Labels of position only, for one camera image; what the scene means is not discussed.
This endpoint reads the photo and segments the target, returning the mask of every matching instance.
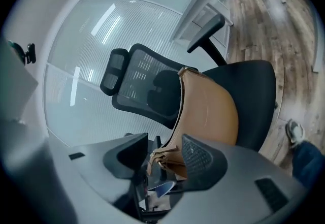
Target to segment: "chair seat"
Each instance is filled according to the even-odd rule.
[[[236,145],[259,151],[274,113],[276,81],[272,65],[251,60],[203,73],[224,87],[235,102],[239,119]]]

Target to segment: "laminate flooring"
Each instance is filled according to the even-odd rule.
[[[276,74],[276,101],[260,153],[291,173],[285,124],[300,122],[308,140],[325,153],[325,70],[313,73],[314,24],[308,0],[228,0],[231,27],[228,62],[264,59]]]

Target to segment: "sneaker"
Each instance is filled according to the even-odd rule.
[[[291,148],[295,148],[306,139],[303,126],[292,119],[285,125],[285,132],[289,138]]]

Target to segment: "paper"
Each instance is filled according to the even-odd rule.
[[[157,193],[157,197],[166,195],[169,191],[176,185],[176,181],[168,181],[157,187],[151,188],[150,190],[154,190]]]

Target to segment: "brown handbag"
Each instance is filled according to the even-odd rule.
[[[229,92],[206,75],[191,68],[182,68],[181,105],[169,140],[155,149],[150,157],[147,173],[153,163],[164,170],[187,178],[182,158],[182,135],[220,141],[235,145],[238,134],[238,114]]]

